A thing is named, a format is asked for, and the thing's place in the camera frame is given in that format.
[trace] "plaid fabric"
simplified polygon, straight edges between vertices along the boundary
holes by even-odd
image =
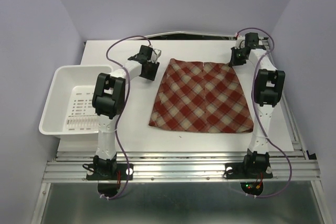
[[[213,62],[171,59],[149,126],[169,131],[253,131],[247,102],[233,68]]]

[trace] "glass panel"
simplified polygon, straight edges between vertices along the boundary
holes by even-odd
[[[284,182],[266,182],[263,195]],[[124,197],[100,199],[97,184],[53,184],[42,223],[323,223],[310,182],[277,197],[253,199],[240,183],[129,185]]]

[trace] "plaid skirt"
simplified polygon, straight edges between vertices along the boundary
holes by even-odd
[[[149,126],[168,131],[242,133],[253,121],[236,72],[228,64],[171,59]]]

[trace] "black bracket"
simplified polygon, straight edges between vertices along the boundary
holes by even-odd
[[[151,62],[152,54],[153,48],[141,45],[139,53],[128,58],[128,60],[137,61],[142,65],[140,77],[154,81],[160,63],[156,61]]]
[[[309,151],[307,151],[307,155],[309,160],[317,160],[316,153],[310,154]]]
[[[247,33],[245,35],[244,48],[231,48],[229,67],[244,65],[248,60],[252,49],[266,50],[264,45],[259,45],[259,36],[257,33]]]
[[[260,106],[269,104],[275,107],[281,99],[284,88],[285,72],[281,70],[269,71],[259,69],[255,80],[254,99]]]
[[[248,150],[243,162],[226,163],[225,169],[224,178],[226,179],[256,179],[260,174],[263,178],[273,178],[268,153],[257,154]]]
[[[87,180],[117,180],[118,172],[120,172],[120,179],[127,179],[127,164],[120,164],[116,161],[115,156],[112,160],[101,159],[99,156],[94,156],[93,164],[85,164],[85,169],[88,171],[86,175]],[[133,179],[133,173],[129,175],[129,180]]]
[[[100,73],[97,77],[95,91],[92,98],[92,106],[96,109],[97,115],[106,115],[113,119],[120,115],[125,107],[124,78],[112,77],[106,73]],[[105,93],[105,90],[113,89],[112,94]]]

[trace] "metal frame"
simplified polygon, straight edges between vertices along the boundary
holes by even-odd
[[[262,40],[269,48],[267,39]],[[294,151],[286,152],[293,167],[292,180],[311,181],[324,223],[332,223],[326,199],[323,193],[318,162],[308,160],[304,142],[300,137],[295,119],[288,107],[286,97],[282,96],[281,106],[286,112],[288,126],[292,131]],[[42,221],[51,183],[96,183],[86,181],[84,162],[90,162],[94,150],[75,151],[73,148],[62,148],[52,162],[48,162],[44,173],[40,193],[35,207],[32,223]],[[131,183],[192,183],[192,182],[227,182],[223,178],[225,163],[240,162],[246,153],[128,153],[130,162],[134,164]],[[273,181],[287,181],[289,171],[286,159],[278,152],[270,152],[270,163],[273,169]],[[118,162],[125,158],[118,153]]]

